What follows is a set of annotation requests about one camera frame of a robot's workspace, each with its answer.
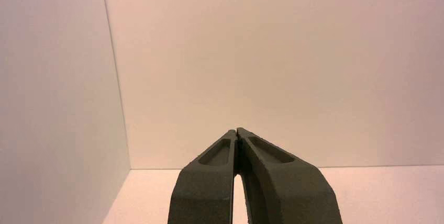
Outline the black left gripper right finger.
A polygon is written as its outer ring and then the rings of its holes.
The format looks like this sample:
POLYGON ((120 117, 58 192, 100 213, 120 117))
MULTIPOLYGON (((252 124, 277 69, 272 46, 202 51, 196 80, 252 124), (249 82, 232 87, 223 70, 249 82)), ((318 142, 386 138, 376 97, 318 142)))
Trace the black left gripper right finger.
POLYGON ((247 129, 237 136, 249 223, 342 223, 335 192, 316 166, 247 129))

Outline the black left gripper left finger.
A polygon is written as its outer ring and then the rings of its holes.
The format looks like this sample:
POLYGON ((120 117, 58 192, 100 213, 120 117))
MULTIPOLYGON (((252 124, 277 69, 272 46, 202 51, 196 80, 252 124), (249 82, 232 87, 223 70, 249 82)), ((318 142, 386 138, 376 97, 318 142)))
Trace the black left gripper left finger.
POLYGON ((228 130, 180 171, 168 223, 232 223, 237 140, 228 130))

